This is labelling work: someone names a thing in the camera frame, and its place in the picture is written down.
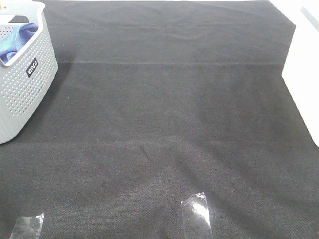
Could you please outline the blue microfibre towel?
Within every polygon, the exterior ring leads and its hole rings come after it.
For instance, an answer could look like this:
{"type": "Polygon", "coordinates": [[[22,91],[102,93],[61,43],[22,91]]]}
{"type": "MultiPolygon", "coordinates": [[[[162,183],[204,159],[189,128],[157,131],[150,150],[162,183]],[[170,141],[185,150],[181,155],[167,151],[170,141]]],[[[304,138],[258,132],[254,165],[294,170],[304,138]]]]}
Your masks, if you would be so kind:
{"type": "Polygon", "coordinates": [[[0,40],[0,59],[7,63],[37,32],[36,23],[16,26],[11,33],[0,40]]]}

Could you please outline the black fabric table mat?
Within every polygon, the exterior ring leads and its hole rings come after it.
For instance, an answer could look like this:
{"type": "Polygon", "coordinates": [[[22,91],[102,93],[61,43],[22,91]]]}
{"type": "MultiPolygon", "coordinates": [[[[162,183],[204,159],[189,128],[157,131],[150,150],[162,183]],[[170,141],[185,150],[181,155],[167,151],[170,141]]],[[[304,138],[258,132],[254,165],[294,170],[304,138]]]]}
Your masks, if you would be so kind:
{"type": "Polygon", "coordinates": [[[0,236],[316,239],[319,149],[282,79],[295,25],[268,1],[53,1],[56,77],[0,147],[0,236]]]}

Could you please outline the clear tape strip centre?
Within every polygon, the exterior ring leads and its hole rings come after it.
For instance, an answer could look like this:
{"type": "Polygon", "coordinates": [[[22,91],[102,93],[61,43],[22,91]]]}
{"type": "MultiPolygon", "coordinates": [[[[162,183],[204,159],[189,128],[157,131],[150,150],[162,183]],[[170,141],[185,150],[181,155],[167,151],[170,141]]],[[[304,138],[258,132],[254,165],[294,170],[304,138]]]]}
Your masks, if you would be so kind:
{"type": "Polygon", "coordinates": [[[181,211],[185,239],[212,238],[210,214],[204,192],[192,194],[185,201],[181,201],[181,211]]]}

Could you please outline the clear tape strip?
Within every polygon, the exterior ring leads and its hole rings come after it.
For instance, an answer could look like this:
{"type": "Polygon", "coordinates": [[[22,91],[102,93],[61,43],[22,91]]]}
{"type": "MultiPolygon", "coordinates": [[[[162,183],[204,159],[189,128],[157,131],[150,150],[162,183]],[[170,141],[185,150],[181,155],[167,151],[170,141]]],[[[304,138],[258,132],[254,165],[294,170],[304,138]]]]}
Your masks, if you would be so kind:
{"type": "Polygon", "coordinates": [[[10,239],[39,239],[45,214],[32,217],[18,217],[10,239]]]}
{"type": "Polygon", "coordinates": [[[185,239],[212,238],[210,214],[204,192],[192,194],[185,201],[181,201],[181,211],[185,239]]]}

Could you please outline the grey perforated plastic basket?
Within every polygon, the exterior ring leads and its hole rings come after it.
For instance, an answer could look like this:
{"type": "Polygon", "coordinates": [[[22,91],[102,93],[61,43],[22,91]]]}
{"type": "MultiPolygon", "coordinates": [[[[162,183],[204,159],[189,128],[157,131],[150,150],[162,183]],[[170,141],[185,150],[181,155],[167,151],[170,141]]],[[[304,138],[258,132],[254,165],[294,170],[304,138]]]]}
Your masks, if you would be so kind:
{"type": "Polygon", "coordinates": [[[58,70],[40,1],[6,1],[2,16],[25,16],[37,32],[6,64],[0,64],[0,142],[16,137],[33,115],[58,70]]]}

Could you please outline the white box at right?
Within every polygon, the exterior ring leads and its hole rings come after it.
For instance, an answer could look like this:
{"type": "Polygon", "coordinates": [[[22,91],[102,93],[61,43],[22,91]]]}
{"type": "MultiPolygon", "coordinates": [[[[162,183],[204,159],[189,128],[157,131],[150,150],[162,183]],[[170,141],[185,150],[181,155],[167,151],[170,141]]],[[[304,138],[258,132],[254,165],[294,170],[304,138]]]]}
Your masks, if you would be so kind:
{"type": "Polygon", "coordinates": [[[282,71],[313,142],[319,144],[319,2],[272,0],[296,27],[282,71]]]}

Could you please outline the clear tape strip left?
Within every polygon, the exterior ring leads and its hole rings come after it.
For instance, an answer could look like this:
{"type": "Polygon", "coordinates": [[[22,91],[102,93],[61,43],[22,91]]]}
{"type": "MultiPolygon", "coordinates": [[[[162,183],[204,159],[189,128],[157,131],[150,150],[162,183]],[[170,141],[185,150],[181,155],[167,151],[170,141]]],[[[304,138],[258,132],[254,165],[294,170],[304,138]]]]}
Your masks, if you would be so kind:
{"type": "Polygon", "coordinates": [[[18,217],[10,239],[39,239],[45,214],[32,217],[18,217]]]}

